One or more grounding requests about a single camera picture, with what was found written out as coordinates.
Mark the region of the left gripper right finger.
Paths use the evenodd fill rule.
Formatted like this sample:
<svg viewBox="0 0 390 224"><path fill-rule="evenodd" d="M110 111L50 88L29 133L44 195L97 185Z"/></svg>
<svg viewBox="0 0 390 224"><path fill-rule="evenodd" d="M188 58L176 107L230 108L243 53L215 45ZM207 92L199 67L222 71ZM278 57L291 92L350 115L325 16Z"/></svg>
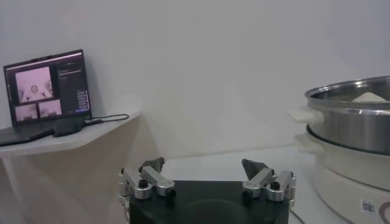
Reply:
<svg viewBox="0 0 390 224"><path fill-rule="evenodd" d="M242 159L248 180L243 182L243 201L266 197L269 201L295 201L296 176L292 171L276 173L265 163Z"/></svg>

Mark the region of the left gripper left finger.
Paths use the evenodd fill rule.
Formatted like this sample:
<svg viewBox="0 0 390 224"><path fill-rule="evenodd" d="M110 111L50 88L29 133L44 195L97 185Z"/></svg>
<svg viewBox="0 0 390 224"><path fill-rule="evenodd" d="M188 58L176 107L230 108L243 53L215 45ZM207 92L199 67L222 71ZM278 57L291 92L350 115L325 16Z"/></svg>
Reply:
<svg viewBox="0 0 390 224"><path fill-rule="evenodd" d="M165 159L145 161L136 170L131 167L122 168L118 174L118 195L126 198L134 196L138 200L151 198L153 191L158 196L172 200L176 196L176 184L161 175Z"/></svg>

